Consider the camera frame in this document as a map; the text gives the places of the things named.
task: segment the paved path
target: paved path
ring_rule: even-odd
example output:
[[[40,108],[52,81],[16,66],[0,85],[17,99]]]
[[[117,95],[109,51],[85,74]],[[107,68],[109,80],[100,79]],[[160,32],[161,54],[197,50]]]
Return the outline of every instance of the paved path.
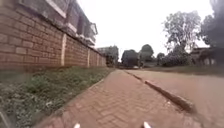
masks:
[[[223,78],[137,70],[129,72],[192,101],[205,127],[224,127]]]
[[[77,96],[37,128],[200,128],[156,91],[127,73],[117,70],[103,82]]]

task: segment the stone curb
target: stone curb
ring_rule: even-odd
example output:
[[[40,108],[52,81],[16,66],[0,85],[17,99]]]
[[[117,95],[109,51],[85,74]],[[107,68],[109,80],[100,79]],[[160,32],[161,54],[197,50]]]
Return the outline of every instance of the stone curb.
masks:
[[[154,89],[155,91],[159,92],[160,94],[162,94],[164,97],[166,97],[167,99],[169,99],[171,102],[173,102],[174,104],[176,104],[178,107],[180,107],[182,110],[188,112],[188,113],[196,113],[196,109],[193,103],[191,103],[190,101],[184,99],[183,97],[174,95],[156,85],[151,84],[149,81],[147,80],[143,80],[142,78],[128,72],[125,71],[126,73],[128,73],[129,75],[132,75],[133,77],[135,77],[136,79],[142,81],[143,83],[145,83],[146,85],[148,85],[149,87],[151,87],[152,89]]]

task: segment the grass verge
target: grass verge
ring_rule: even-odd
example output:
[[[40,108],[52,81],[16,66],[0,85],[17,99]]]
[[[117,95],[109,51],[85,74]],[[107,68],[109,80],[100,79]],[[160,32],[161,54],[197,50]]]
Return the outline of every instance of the grass verge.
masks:
[[[17,128],[29,128],[111,71],[73,67],[32,74],[0,72],[0,108]]]
[[[194,75],[214,75],[224,76],[224,67],[199,67],[199,66],[182,66],[182,67],[153,67],[147,70],[159,72],[173,72]]]

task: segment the red brick pavement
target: red brick pavement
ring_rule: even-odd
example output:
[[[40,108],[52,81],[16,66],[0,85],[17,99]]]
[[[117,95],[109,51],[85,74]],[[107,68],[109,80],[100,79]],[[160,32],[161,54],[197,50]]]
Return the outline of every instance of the red brick pavement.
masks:
[[[111,73],[35,128],[200,128],[156,91],[123,71]]]

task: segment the overcast sky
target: overcast sky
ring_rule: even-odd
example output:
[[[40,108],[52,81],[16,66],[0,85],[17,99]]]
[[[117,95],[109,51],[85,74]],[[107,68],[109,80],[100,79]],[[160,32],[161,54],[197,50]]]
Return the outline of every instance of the overcast sky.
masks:
[[[96,47],[117,45],[120,56],[126,49],[137,52],[150,44],[166,53],[162,22],[177,11],[198,11],[202,19],[212,14],[209,0],[78,0],[88,18],[97,24]]]

